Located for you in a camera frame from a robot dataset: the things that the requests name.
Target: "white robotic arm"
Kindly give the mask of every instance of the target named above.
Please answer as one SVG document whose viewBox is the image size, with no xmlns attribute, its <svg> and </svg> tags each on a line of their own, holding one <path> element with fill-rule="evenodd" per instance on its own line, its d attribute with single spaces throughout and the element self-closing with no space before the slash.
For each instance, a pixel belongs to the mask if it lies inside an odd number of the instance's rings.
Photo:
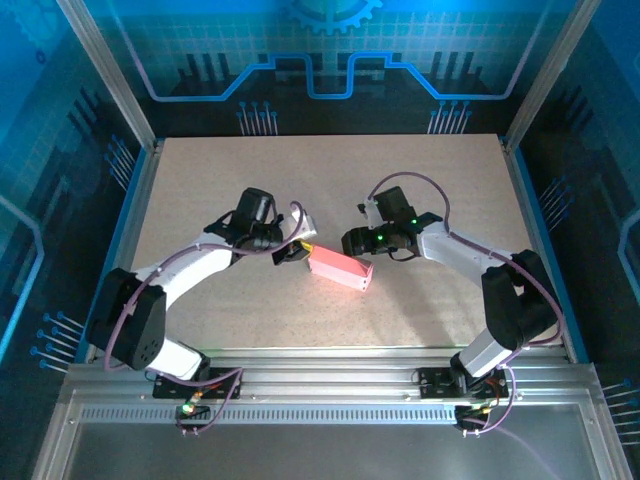
<svg viewBox="0 0 640 480">
<path fill-rule="evenodd" d="M 368 226 L 352 229 L 343 236 L 345 254 L 387 253 L 394 258 L 394 252 L 408 250 L 413 256 L 402 260 L 423 257 L 436 261 L 482 289 L 487 328 L 452 359 L 452 366 L 465 376 L 483 377 L 556 323 L 556 315 L 540 292 L 501 260 L 512 260 L 553 292 L 535 253 L 525 250 L 513 254 L 468 235 L 453 234 L 437 215 L 418 216 L 399 187 L 367 198 L 358 208 Z M 524 287 L 524 291 L 520 293 L 516 287 Z"/>
<path fill-rule="evenodd" d="M 247 189 L 233 212 L 207 226 L 194 242 L 168 260 L 135 272 L 122 269 L 110 272 L 89 320 L 89 341 L 106 349 L 122 305 L 153 276 L 123 324 L 113 356 L 136 370 L 149 369 L 180 380 L 198 379 L 209 359 L 166 337 L 165 312 L 195 285 L 245 255 L 272 253 L 276 265 L 304 258 L 307 252 L 297 240 L 316 234 L 313 219 L 298 209 L 287 217 L 277 215 L 273 205 L 270 194 Z M 274 218 L 267 223 L 271 208 Z M 224 223 L 229 215 L 229 222 Z"/>
</svg>

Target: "pink box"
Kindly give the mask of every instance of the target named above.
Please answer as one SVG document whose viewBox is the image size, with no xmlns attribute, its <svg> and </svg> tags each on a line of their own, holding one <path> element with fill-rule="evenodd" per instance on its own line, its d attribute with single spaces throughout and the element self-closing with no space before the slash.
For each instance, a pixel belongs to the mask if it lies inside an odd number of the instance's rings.
<svg viewBox="0 0 640 480">
<path fill-rule="evenodd" d="M 373 275 L 373 264 L 348 257 L 328 248 L 314 246 L 309 256 L 311 272 L 356 290 L 367 290 Z"/>
</svg>

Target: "enclosure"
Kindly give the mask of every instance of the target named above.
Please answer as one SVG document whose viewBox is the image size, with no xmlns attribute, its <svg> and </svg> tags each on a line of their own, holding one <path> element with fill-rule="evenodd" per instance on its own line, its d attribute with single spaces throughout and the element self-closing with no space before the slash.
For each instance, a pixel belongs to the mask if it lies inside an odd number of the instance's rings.
<svg viewBox="0 0 640 480">
<path fill-rule="evenodd" d="M 637 474 L 636 2 L 0 0 L 0 11 L 3 478 Z M 154 401 L 142 372 L 89 363 L 100 354 L 84 327 L 106 273 L 165 258 L 246 187 L 281 209 L 299 200 L 318 244 L 339 250 L 362 223 L 357 204 L 407 170 L 443 186 L 457 229 L 543 259 L 567 328 L 514 362 L 524 399 L 505 422 L 536 454 L 402 416 L 418 408 L 407 372 L 446 363 L 484 328 L 482 292 L 441 265 L 376 258 L 362 295 L 256 258 L 183 296 L 168 332 L 249 370 L 219 432 L 188 439 L 182 456 L 162 413 L 175 405 Z M 417 209 L 443 211 L 436 191 L 398 184 Z M 332 416 L 343 410 L 352 421 Z M 314 448 L 326 460 L 305 456 Z"/>
</svg>

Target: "glass panel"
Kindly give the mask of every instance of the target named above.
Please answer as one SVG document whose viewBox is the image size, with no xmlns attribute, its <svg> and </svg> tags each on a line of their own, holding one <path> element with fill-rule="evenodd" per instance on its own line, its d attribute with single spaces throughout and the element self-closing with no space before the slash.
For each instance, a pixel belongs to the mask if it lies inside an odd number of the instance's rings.
<svg viewBox="0 0 640 480">
<path fill-rule="evenodd" d="M 637 365 L 640 10 L 628 6 L 602 3 L 521 148 L 590 358 Z"/>
<path fill-rule="evenodd" d="M 505 133 L 573 4 L 88 2 L 159 136 Z"/>
<path fill-rule="evenodd" d="M 30 478 L 140 147 L 55 1 L 0 12 L 0 477 Z"/>
</svg>

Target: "speckled work surface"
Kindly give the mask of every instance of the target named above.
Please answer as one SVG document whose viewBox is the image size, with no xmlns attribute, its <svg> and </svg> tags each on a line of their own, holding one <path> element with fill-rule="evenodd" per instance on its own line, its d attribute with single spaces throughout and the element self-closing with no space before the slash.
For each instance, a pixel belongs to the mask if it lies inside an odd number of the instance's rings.
<svg viewBox="0 0 640 480">
<path fill-rule="evenodd" d="M 284 211 L 302 202 L 318 244 L 363 225 L 356 204 L 385 175 L 430 175 L 451 199 L 452 227 L 501 248 L 530 246 L 495 135 L 385 135 L 168 139 L 160 159 L 134 267 L 154 263 L 195 239 L 254 186 Z M 426 183 L 399 179 L 418 212 L 442 214 Z M 309 273 L 306 262 L 274 267 L 245 258 L 181 297 L 167 331 L 194 347 L 452 346 L 484 328 L 480 290 L 426 260 L 373 257 L 366 293 Z"/>
</svg>

